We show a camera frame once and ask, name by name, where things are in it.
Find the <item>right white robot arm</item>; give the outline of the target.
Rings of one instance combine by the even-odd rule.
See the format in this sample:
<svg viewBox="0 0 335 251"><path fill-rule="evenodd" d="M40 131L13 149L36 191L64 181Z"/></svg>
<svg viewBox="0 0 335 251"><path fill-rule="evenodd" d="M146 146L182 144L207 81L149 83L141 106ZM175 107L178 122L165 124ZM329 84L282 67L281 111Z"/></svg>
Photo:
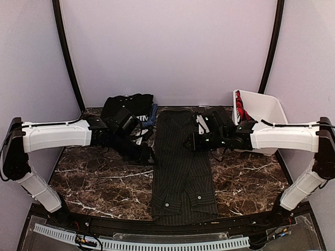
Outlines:
<svg viewBox="0 0 335 251"><path fill-rule="evenodd" d="M279 197L278 206L267 216L278 227L308 195L334 179L334 126L326 117L303 124L278 124L265 120L244 120L238 125L205 118L198 123L202 133L191 133L183 145L193 152L219 148L230 150L289 149L314 154L305 171Z"/></svg>

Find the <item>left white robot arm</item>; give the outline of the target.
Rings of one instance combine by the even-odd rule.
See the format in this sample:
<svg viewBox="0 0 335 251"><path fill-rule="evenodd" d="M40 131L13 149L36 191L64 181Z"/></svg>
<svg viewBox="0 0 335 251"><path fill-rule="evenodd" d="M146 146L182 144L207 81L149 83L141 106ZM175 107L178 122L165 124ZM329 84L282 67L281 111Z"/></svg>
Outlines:
<svg viewBox="0 0 335 251"><path fill-rule="evenodd" d="M55 154L68 146L102 146L116 151L131 164L154 165L157 161L152 147L145 142L134 142L131 130L136 126L134 118L122 124L114 120L106 124L99 117L47 123L23 122L20 117L15 117L2 144L1 177L18 183L53 214L53 219L61 227L69 228L74 223L73 215L67 212L61 196L45 181L45 175L39 174L43 161L47 161L48 173L55 165L55 157L44 157L43 154Z"/></svg>

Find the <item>black pinstriped long sleeve shirt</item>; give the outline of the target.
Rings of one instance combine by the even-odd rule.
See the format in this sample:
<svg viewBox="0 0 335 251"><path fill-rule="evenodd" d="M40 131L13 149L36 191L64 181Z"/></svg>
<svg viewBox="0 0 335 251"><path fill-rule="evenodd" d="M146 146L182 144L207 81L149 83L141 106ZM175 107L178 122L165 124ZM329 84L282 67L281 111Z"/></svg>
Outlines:
<svg viewBox="0 0 335 251"><path fill-rule="evenodd" d="M208 153L184 147L197 132L193 113L165 110L157 120L151 214L157 225L182 226L218 216Z"/></svg>

